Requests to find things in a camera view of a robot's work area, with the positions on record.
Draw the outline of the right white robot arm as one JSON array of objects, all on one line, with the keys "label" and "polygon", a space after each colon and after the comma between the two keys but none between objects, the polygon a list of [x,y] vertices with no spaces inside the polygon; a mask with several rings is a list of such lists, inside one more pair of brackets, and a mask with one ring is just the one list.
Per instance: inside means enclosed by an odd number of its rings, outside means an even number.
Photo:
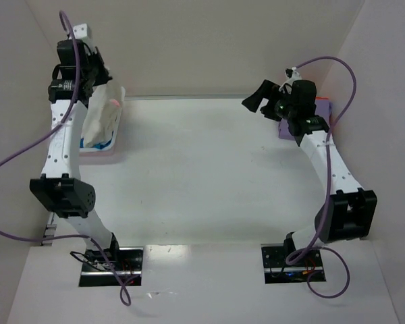
[{"label": "right white robot arm", "polygon": [[287,235],[288,265],[303,259],[312,248],[368,236],[377,206],[375,192],[364,189],[354,178],[334,144],[329,124],[315,113],[316,96],[316,85],[309,80],[295,80],[289,86],[264,80],[242,102],[253,113],[260,111],[268,119],[287,122],[325,191],[325,202],[314,223]]}]

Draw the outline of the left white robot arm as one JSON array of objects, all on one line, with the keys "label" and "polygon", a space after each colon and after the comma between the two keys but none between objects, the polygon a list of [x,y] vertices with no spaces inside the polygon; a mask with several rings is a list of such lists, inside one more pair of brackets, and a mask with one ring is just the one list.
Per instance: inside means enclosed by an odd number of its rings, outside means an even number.
[{"label": "left white robot arm", "polygon": [[53,134],[39,178],[30,191],[84,237],[88,254],[116,259],[119,244],[95,211],[96,193],[80,175],[80,152],[114,143],[125,90],[113,78],[92,41],[88,24],[72,28],[57,44],[59,64],[48,87]]}]

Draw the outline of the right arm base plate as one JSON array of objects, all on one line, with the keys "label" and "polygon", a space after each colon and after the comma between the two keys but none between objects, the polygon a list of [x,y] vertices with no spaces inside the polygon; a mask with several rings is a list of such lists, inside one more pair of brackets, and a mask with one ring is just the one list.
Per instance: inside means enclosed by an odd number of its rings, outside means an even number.
[{"label": "right arm base plate", "polygon": [[298,284],[326,281],[320,252],[311,251],[307,257],[295,265],[284,263],[286,253],[282,244],[261,246],[264,277],[266,284]]}]

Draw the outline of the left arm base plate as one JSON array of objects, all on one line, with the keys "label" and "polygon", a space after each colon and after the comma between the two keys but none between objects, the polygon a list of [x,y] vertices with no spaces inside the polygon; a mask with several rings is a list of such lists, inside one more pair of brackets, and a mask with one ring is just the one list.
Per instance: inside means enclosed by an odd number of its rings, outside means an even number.
[{"label": "left arm base plate", "polygon": [[79,287],[112,287],[119,286],[113,269],[126,286],[141,286],[143,247],[122,247],[115,258],[109,256],[111,266],[98,251],[71,251],[70,253],[82,264]]}]

